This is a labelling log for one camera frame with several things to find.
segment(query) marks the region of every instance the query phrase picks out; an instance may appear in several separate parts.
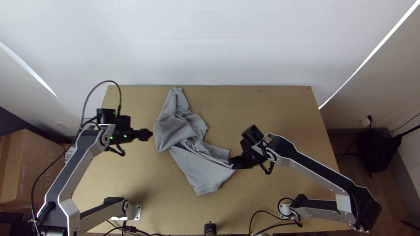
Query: gray shirt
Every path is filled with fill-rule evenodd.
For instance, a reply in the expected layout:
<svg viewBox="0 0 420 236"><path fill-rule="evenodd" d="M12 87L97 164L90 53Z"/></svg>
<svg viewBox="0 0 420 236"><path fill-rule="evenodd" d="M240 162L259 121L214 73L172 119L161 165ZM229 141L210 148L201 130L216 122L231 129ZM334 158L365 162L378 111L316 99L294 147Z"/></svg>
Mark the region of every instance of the gray shirt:
<svg viewBox="0 0 420 236"><path fill-rule="evenodd" d="M234 172L229 150L203 141L207 125L188 106L182 88L172 88L153 126L156 149L169 149L198 196L217 191Z"/></svg>

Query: metal bracket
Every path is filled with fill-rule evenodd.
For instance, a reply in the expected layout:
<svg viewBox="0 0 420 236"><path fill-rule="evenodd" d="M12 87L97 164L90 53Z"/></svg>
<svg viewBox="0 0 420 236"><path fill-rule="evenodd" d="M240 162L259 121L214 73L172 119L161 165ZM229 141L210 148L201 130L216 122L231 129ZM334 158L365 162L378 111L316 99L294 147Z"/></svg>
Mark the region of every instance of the metal bracket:
<svg viewBox="0 0 420 236"><path fill-rule="evenodd" d="M300 217L299 215L295 212L295 211L291 211L290 210L290 203L286 203L286 204L280 204L279 205L279 211L281 213L281 218L286 218L285 215L290 215L293 214L291 219L294 219L297 222L300 222Z"/></svg>
<svg viewBox="0 0 420 236"><path fill-rule="evenodd" d="M111 217L111 220L140 220L141 205L130 205L128 202L126 202L124 209L126 211L125 216L113 216Z"/></svg>

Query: wooden table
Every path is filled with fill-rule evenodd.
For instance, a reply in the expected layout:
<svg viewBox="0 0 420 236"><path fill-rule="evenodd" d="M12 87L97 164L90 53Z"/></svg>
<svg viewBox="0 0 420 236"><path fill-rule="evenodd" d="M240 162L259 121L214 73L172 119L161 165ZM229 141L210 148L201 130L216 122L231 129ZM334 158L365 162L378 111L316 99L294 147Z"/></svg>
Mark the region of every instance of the wooden table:
<svg viewBox="0 0 420 236"><path fill-rule="evenodd" d="M121 86L122 114L131 116L134 129L152 130L168 91L173 86ZM304 86L183 86L190 108L207 123L209 144L240 155L241 133L256 124L263 133L292 141L299 151L338 171L334 154L311 87ZM118 91L110 86L103 108L116 108ZM148 233L203 234L204 224L217 224L219 234L248 234L257 210L279 215L277 202L304 193L314 199L334 195L297 171L276 165L271 175L260 167L237 170L219 191L197 196L169 152L157 152L154 138L123 144L125 157L105 152L89 166L73 200L80 211L100 205L106 197L126 197L142 205L140 221L129 221ZM252 232L283 223L261 213ZM343 223L312 218L269 233L313 232L348 229ZM107 223L91 232L104 233Z"/></svg>

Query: white wall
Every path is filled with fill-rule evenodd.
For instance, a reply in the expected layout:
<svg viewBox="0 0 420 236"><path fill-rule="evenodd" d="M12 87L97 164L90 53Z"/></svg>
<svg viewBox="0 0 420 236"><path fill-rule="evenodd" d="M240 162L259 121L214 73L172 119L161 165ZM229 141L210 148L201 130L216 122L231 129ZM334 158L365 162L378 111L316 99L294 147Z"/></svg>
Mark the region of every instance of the white wall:
<svg viewBox="0 0 420 236"><path fill-rule="evenodd" d="M25 111L22 104L2 100L0 105L66 133L52 122L75 127L85 95L107 79L121 84L311 85L322 104L413 3L4 0L0 42L58 98L41 88L34 93L46 94L33 97L38 105ZM15 83L21 72L3 68L0 76L1 83L5 77ZM21 99L4 86L0 93ZM103 95L102 90L92 97L88 116ZM37 115L45 104L49 110Z"/></svg>
<svg viewBox="0 0 420 236"><path fill-rule="evenodd" d="M322 109L327 128L396 129L420 112L420 9L417 8L365 66ZM395 132L420 124L420 116ZM420 130L403 137L399 153L420 195Z"/></svg>
<svg viewBox="0 0 420 236"><path fill-rule="evenodd" d="M400 125L404 124L410 118L420 112L420 107L417 107L418 111L410 112L408 116L404 116L395 124L389 126L389 128L396 129ZM413 119L410 123L395 131L395 135L403 133L416 125L420 124L420 116ZM411 176L414 186L416 187L417 193L420 196L420 129L413 131L405 135L402 138L401 146L398 148L398 152L407 167L408 173Z"/></svg>

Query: robotic arm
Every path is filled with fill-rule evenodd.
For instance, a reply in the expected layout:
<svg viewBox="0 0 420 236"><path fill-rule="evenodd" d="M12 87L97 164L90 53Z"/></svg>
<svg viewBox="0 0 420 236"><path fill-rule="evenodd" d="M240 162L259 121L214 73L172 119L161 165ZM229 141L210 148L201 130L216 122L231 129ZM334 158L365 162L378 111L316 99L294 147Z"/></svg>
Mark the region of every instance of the robotic arm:
<svg viewBox="0 0 420 236"><path fill-rule="evenodd" d="M95 156L103 151L124 156L121 143L134 139L147 141L153 134L147 129L133 130L130 117L116 117L113 109L97 109L97 123L99 129L89 128L79 135L75 153L45 195L44 204L37 213L38 226L45 236L82 236L109 218L140 219L141 206L132 205L122 197L105 198L102 205L85 212L80 212L72 200ZM292 203L278 205L282 215L296 221L318 217L345 222L352 229L365 233L372 229L382 209L367 188L355 185L347 177L298 152L287 139L274 134L263 135L255 125L242 136L242 155L229 158L234 169L260 165L266 174L270 174L274 164L289 166L336 194L336 201L312 200L299 194ZM267 160L270 161L268 170L263 166Z"/></svg>
<svg viewBox="0 0 420 236"><path fill-rule="evenodd" d="M357 186L351 179L300 153L282 136L263 135L253 125L242 137L242 155L228 160L233 169L260 165L270 174L273 164L292 167L336 194L335 201L313 200L299 194L292 203L278 205L283 216L292 216L297 222L318 217L346 223L351 229L364 233L372 230L382 208L367 188ZM263 166L266 160L270 161L269 170Z"/></svg>
<svg viewBox="0 0 420 236"><path fill-rule="evenodd" d="M76 187L95 156L103 151L124 156L125 152L119 146L121 143L134 139L147 141L153 134L147 129L133 130L130 117L116 117L113 109L97 109L97 123L98 130L88 128L79 135L76 151L45 195L44 204L37 213L38 225L44 236L82 236L109 218L140 219L141 206L131 205L122 197L105 198L102 205L85 212L80 212L72 200ZM110 145L116 145L120 152Z"/></svg>

